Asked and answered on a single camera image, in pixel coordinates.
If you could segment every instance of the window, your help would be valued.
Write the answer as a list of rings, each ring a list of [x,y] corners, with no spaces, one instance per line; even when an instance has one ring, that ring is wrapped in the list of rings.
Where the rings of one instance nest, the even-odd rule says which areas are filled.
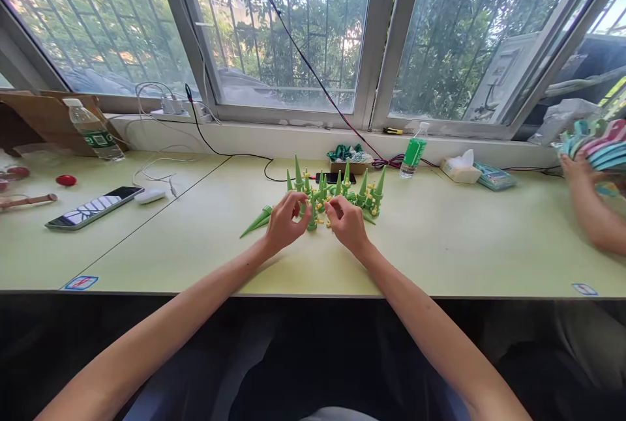
[[[443,121],[435,133],[509,138],[512,97],[558,45],[579,1],[414,0],[410,19],[398,4],[374,127],[432,119]]]
[[[626,0],[273,1],[356,128],[410,130],[428,119],[432,134],[511,139],[558,97],[586,98],[611,115],[626,105]],[[223,120],[345,127],[270,0],[0,2],[7,6],[20,22],[0,26],[27,30],[38,45],[29,61],[54,65],[48,85],[134,95],[141,81],[179,93],[188,83]],[[579,79],[567,84],[577,92],[563,90]]]
[[[608,120],[626,115],[626,0],[608,0],[589,22],[581,43],[564,62],[556,63],[517,139],[528,139],[542,124],[546,110],[568,98],[599,105],[599,115]],[[522,93],[521,101],[531,88]]]
[[[73,91],[134,95],[157,80],[184,93],[193,82],[167,0],[5,2]]]
[[[9,82],[6,77],[4,77],[2,75],[2,73],[0,73],[0,89],[12,89],[13,86],[11,85],[11,82]]]
[[[274,0],[338,107],[353,113],[368,0]],[[269,0],[197,0],[218,103],[332,111]]]

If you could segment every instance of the person's hand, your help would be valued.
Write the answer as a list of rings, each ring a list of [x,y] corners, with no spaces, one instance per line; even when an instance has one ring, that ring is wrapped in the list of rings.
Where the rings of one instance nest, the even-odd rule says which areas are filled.
[[[324,203],[326,215],[331,221],[331,229],[337,239],[356,255],[370,242],[365,233],[363,211],[351,204],[344,196],[335,196]]]
[[[313,215],[311,205],[307,206],[300,222],[294,222],[293,218],[300,215],[300,204],[305,203],[307,197],[304,193],[290,191],[272,210],[272,217],[264,239],[273,253],[278,253],[287,245],[292,244],[306,231],[306,226]]]
[[[587,154],[583,151],[578,151],[573,160],[567,155],[561,154],[561,165],[565,178],[570,183],[589,182],[595,184],[606,179],[603,172],[595,171],[591,167],[587,161]]]

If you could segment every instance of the window sill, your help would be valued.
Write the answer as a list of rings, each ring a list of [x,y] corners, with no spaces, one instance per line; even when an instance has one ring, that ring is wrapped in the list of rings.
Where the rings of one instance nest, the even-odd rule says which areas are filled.
[[[137,115],[107,115],[123,138],[139,151],[157,151],[176,145],[171,152],[211,153],[192,123],[140,120]],[[225,122],[201,124],[205,139],[218,152],[225,154],[257,154],[271,158],[290,158],[298,154],[302,159],[322,160],[338,144],[356,145],[363,142],[350,130],[325,129],[309,126],[279,126]],[[409,135],[394,136],[360,132],[385,158],[406,150]],[[558,164],[556,151],[526,142],[492,141],[485,139],[428,137],[424,159],[439,164],[443,158],[461,155],[473,149],[476,159],[494,167],[533,166],[552,167]]]

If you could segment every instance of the phone screen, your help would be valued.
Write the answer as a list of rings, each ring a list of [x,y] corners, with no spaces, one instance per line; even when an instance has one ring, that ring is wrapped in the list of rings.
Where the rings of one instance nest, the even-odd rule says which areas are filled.
[[[110,208],[114,204],[119,203],[140,190],[141,188],[136,186],[121,186],[104,196],[93,199],[92,201],[83,204],[70,212],[66,212],[64,215],[51,220],[50,224],[65,226],[78,225],[96,214],[100,214],[102,211]]]
[[[329,185],[337,183],[337,176],[338,176],[338,173],[327,173],[326,174],[326,181],[327,181],[327,183]],[[320,182],[320,173],[319,172],[317,172],[315,174],[315,181],[317,183]],[[350,183],[357,184],[357,179],[354,177],[353,173],[350,173]]]

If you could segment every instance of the desk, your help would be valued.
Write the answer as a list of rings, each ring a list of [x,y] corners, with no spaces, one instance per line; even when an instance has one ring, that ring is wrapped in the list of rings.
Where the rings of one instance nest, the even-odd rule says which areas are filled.
[[[78,231],[50,231],[44,227],[47,221],[74,207],[118,186],[130,185],[133,172],[152,155],[153,152],[128,152],[122,162],[110,163],[68,157],[62,166],[35,168],[31,177],[14,183],[7,194],[55,193],[59,200],[0,212],[0,291],[59,289],[166,208],[172,200],[169,193],[169,198],[144,206],[131,202]],[[166,156],[189,158],[188,154]],[[163,176],[176,172],[173,183],[181,194],[224,161],[219,156],[196,157],[198,160],[190,163],[157,162],[149,174]],[[1,160],[4,165],[7,158]],[[78,184],[70,188],[59,186],[54,178],[61,174],[75,176]],[[138,175],[137,181],[144,187],[169,188],[166,183],[145,181],[140,177]]]
[[[265,229],[239,235],[284,183],[265,180],[263,160],[232,158],[91,265],[93,291],[177,293],[233,258]],[[301,162],[310,171],[325,162]],[[284,178],[293,161],[268,173]],[[516,173],[519,185],[491,192],[420,168],[411,180],[390,170],[377,225],[381,252],[433,297],[576,298],[586,283],[604,298],[626,297],[624,260],[582,236],[562,179]],[[378,179],[379,173],[369,179]],[[324,225],[280,252],[241,295],[378,297],[360,264]]]

